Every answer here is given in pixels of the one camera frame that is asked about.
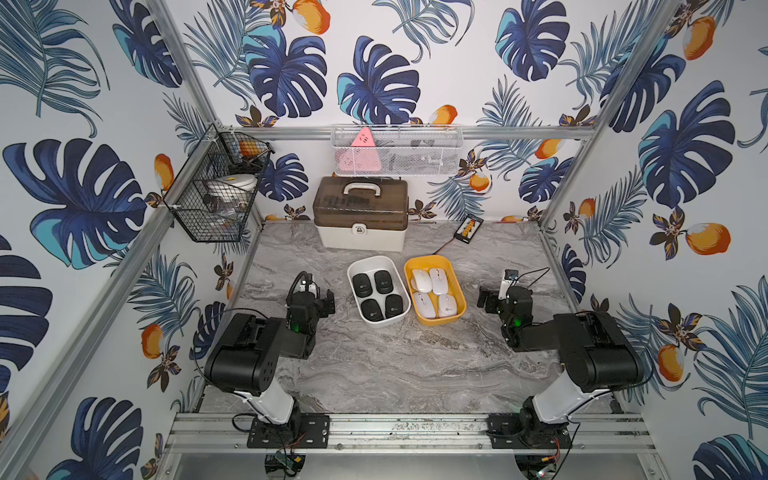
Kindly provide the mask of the black mouse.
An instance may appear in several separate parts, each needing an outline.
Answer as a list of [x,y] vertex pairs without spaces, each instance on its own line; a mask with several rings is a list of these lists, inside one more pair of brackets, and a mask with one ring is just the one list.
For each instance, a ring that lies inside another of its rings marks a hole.
[[373,286],[367,273],[358,273],[352,277],[352,287],[358,298],[367,298],[373,294]]
[[379,322],[385,319],[377,300],[368,298],[360,304],[361,315],[368,322]]
[[385,317],[387,319],[397,317],[404,313],[403,297],[398,294],[389,294],[385,298]]
[[388,270],[381,269],[374,273],[375,287],[379,294],[388,295],[394,291],[392,276]]

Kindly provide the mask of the white mouse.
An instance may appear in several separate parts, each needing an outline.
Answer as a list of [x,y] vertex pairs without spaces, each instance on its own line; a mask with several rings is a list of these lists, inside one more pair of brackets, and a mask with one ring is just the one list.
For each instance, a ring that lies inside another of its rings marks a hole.
[[419,293],[430,293],[433,291],[431,275],[424,269],[412,269],[411,281],[412,288]]
[[428,293],[414,292],[413,304],[420,318],[426,320],[434,320],[437,318],[435,307]]
[[440,318],[453,317],[458,314],[458,303],[451,294],[438,296],[438,316]]
[[450,284],[448,281],[447,273],[443,268],[430,268],[429,276],[432,284],[432,292],[435,295],[446,295],[450,292]]

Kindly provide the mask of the white storage tray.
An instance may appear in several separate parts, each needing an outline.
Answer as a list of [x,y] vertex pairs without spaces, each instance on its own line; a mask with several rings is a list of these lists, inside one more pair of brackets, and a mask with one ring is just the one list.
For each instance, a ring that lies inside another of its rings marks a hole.
[[[394,283],[394,291],[392,293],[398,294],[398,295],[402,296],[403,297],[403,301],[404,301],[404,313],[399,315],[399,316],[397,316],[397,317],[390,318],[390,319],[387,319],[385,317],[385,313],[384,313],[384,311],[385,311],[385,298],[386,298],[387,295],[379,294],[377,292],[377,290],[376,290],[376,287],[375,287],[374,273],[376,271],[378,271],[378,270],[381,270],[381,269],[385,269],[385,270],[388,270],[390,272],[390,274],[392,276],[393,283]],[[371,284],[373,286],[373,294],[370,297],[358,298],[355,295],[355,293],[353,291],[353,287],[352,287],[352,277],[355,274],[358,274],[358,273],[367,273],[368,276],[370,277]],[[358,260],[358,261],[352,263],[349,266],[349,268],[347,270],[347,277],[348,277],[349,283],[350,283],[350,285],[352,287],[353,297],[354,297],[355,305],[357,307],[358,314],[359,314],[360,318],[363,320],[363,322],[365,324],[367,324],[368,326],[370,326],[371,328],[381,328],[381,327],[385,327],[385,326],[388,326],[388,325],[396,324],[396,323],[404,320],[406,315],[409,313],[409,311],[411,309],[411,305],[412,305],[409,293],[408,293],[408,291],[407,291],[407,289],[405,287],[404,282],[402,281],[400,275],[397,272],[395,263],[389,257],[383,256],[383,255],[379,255],[379,256],[373,256],[373,257],[368,257],[368,258],[365,258],[365,259],[362,259],[362,260]],[[368,322],[368,321],[363,319],[363,317],[361,315],[360,304],[364,300],[366,300],[368,298],[372,298],[372,299],[375,299],[375,300],[378,301],[378,303],[380,304],[382,313],[384,314],[384,317],[385,317],[384,320],[373,323],[373,322]]]

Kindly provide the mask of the yellow storage tray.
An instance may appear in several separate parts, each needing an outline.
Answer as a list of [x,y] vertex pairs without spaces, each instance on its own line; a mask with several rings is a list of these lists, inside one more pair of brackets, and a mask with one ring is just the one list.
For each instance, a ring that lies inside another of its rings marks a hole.
[[[413,293],[416,292],[411,284],[411,270],[412,269],[424,269],[429,272],[430,268],[439,267],[443,268],[448,277],[448,281],[450,284],[450,292],[448,294],[451,294],[455,297],[457,303],[458,303],[458,314],[453,317],[448,318],[440,318],[438,316],[438,296],[435,295],[433,292],[428,293],[432,299],[432,303],[435,307],[435,311],[437,314],[437,318],[434,320],[426,320],[419,317],[419,315],[416,312],[416,308],[413,304]],[[413,307],[416,312],[416,317],[419,320],[420,323],[422,323],[425,326],[439,326],[439,325],[445,325],[450,324],[453,322],[456,322],[458,319],[460,319],[467,310],[467,301],[465,299],[462,287],[460,285],[460,282],[458,280],[458,277],[456,276],[456,273],[453,269],[453,265],[451,262],[444,256],[441,255],[428,255],[428,256],[421,256],[421,257],[414,257],[409,259],[404,266],[404,273],[405,273],[405,279],[407,282],[407,288],[408,293],[410,295],[410,298],[412,300]]]

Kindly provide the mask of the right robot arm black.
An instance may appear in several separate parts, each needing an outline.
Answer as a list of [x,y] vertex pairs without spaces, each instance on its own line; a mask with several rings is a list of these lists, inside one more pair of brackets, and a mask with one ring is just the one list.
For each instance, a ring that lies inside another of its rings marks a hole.
[[526,399],[518,418],[525,428],[560,426],[591,400],[645,381],[645,367],[616,320],[604,311],[556,314],[533,321],[532,291],[481,286],[477,306],[501,320],[501,334],[515,352],[555,351],[564,371]]

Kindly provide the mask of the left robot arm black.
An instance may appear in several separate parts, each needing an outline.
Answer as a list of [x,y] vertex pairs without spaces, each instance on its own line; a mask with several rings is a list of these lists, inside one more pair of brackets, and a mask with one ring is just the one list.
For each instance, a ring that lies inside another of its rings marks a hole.
[[311,287],[289,293],[284,318],[264,317],[253,309],[221,308],[213,320],[228,317],[212,337],[203,375],[221,391],[241,398],[259,426],[279,433],[299,430],[297,401],[275,379],[280,358],[306,360],[317,342],[319,322],[335,313],[335,295]]

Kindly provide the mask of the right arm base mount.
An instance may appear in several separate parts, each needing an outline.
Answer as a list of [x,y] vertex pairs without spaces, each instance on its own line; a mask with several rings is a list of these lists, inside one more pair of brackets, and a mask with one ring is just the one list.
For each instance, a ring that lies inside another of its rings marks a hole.
[[572,446],[568,423],[543,423],[528,410],[491,414],[486,423],[486,435],[493,449],[547,450]]

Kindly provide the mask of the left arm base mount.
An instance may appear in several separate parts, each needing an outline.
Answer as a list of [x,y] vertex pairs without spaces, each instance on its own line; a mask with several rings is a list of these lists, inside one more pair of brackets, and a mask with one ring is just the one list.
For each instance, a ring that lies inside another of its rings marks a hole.
[[246,445],[249,449],[326,449],[329,415],[299,413],[287,423],[275,425],[254,419]]

